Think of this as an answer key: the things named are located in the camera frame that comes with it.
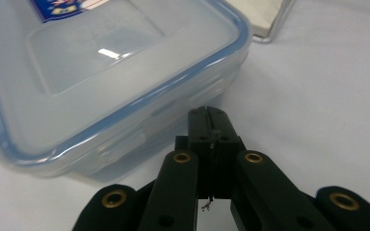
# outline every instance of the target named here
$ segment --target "white table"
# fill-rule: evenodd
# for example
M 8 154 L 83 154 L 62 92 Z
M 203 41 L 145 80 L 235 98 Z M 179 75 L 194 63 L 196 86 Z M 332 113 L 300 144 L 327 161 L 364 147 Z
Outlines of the white table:
M 251 45 L 240 77 L 212 104 L 303 192 L 337 185 L 370 202 L 370 1 L 297 0 L 276 39 Z M 0 163 L 0 230 L 70 230 L 99 189 L 140 188 L 170 150 L 107 182 L 40 179 Z M 199 213 L 198 230 L 236 230 L 228 202 Z

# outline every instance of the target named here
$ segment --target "blue sealing strip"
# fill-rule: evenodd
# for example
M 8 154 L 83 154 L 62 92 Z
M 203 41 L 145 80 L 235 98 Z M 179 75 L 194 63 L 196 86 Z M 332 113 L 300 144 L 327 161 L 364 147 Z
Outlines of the blue sealing strip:
M 14 143 L 12 143 L 7 131 L 7 126 L 3 117 L 1 116 L 0 110 L 0 148 L 3 151 L 5 157 L 19 167 L 37 167 L 42 165 L 48 165 L 51 162 L 62 157 L 68 152 L 72 147 L 77 146 L 79 143 L 90 140 L 98 134 L 101 134 L 108 127 L 116 124 L 117 121 L 126 118 L 137 112 L 155 98 L 157 98 L 162 93 L 176 89 L 178 86 L 189 81 L 194 76 L 197 76 L 203 70 L 208 68 L 211 64 L 220 61 L 231 54 L 243 49 L 251 41 L 251 29 L 247 19 L 245 19 L 238 12 L 234 11 L 227 3 L 220 0 L 206 0 L 212 6 L 214 6 L 218 11 L 227 16 L 234 25 L 239 30 L 239 38 L 233 41 L 230 45 L 218 51 L 217 53 L 207 57 L 201 62 L 195 64 L 189 69 L 183 71 L 182 73 L 176 75 L 168 82 L 162 86 L 150 91 L 149 93 L 139 97 L 137 100 L 127 104 L 121 109 L 115 111 L 114 113 L 104 117 L 96 124 L 77 134 L 73 138 L 66 140 L 65 142 L 58 145 L 51 151 L 41 153 L 36 156 L 30 156 L 26 153 L 20 152 Z

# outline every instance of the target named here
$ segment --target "label on lid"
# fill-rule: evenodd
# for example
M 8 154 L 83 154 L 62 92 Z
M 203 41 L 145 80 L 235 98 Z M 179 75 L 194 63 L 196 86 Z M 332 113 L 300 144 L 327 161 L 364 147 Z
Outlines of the label on lid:
M 43 22 L 94 9 L 108 0 L 31 0 Z

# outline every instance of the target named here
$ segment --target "blue label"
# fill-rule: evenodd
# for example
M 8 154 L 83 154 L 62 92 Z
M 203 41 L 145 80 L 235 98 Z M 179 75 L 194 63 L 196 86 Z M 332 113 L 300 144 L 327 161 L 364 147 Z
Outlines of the blue label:
M 87 0 L 31 0 L 38 10 L 43 22 L 59 20 L 81 13 L 87 9 Z M 104 0 L 89 0 L 91 4 L 98 4 Z

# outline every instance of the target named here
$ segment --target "clear plastic container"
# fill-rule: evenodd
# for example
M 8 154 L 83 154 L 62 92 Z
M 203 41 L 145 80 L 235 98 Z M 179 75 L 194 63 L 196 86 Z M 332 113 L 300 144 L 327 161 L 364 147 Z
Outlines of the clear plastic container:
M 0 155 L 37 175 L 96 172 L 164 132 L 229 85 L 251 42 L 223 1 L 109 0 L 53 18 L 37 2 L 0 0 Z

